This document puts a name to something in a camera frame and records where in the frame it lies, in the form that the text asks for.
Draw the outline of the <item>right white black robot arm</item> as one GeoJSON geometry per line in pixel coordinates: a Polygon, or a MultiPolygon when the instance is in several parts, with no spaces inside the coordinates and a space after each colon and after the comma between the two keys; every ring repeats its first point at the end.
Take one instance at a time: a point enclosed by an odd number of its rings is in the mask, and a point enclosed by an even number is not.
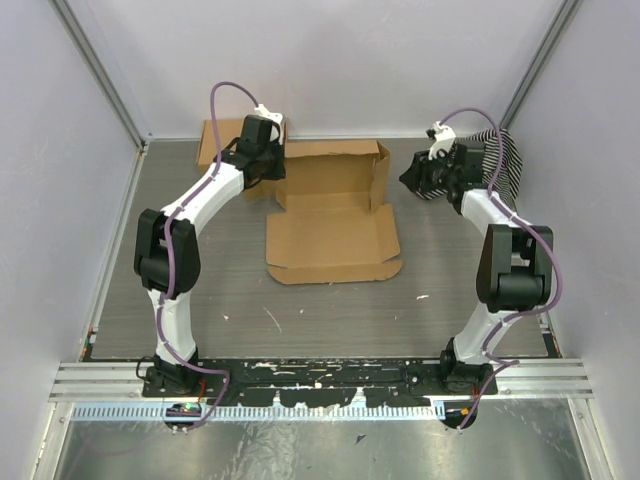
{"type": "Polygon", "coordinates": [[[547,304],[552,291],[554,235],[508,207],[482,180],[485,148],[462,141],[450,152],[418,151],[399,181],[425,199],[444,193],[454,210],[484,235],[475,280],[478,303],[440,354],[438,380],[451,394],[487,382],[494,350],[518,314],[547,304]]]}

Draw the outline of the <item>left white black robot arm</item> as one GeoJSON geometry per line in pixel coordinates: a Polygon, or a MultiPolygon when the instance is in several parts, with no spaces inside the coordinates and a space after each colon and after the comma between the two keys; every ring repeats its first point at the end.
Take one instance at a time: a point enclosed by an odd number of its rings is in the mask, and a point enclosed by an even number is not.
{"type": "Polygon", "coordinates": [[[154,309],[157,346],[145,375],[154,387],[187,397],[207,375],[198,364],[191,321],[199,235],[230,200],[263,180],[284,178],[285,137],[283,115],[255,107],[235,138],[216,143],[211,165],[193,186],[162,209],[140,214],[133,268],[154,309]]]}

